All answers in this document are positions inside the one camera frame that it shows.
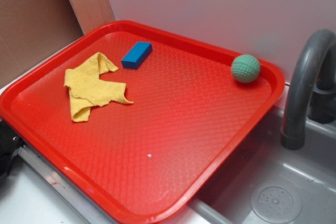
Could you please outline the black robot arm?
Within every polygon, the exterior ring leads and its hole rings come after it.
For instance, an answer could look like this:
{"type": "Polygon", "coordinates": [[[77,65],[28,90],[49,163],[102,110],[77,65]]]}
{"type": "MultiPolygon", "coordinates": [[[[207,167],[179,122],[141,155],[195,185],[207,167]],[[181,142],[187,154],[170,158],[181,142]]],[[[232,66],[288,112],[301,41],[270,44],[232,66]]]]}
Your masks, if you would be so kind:
{"type": "Polygon", "coordinates": [[[18,150],[22,145],[20,136],[1,119],[1,181],[7,178],[18,150]]]}

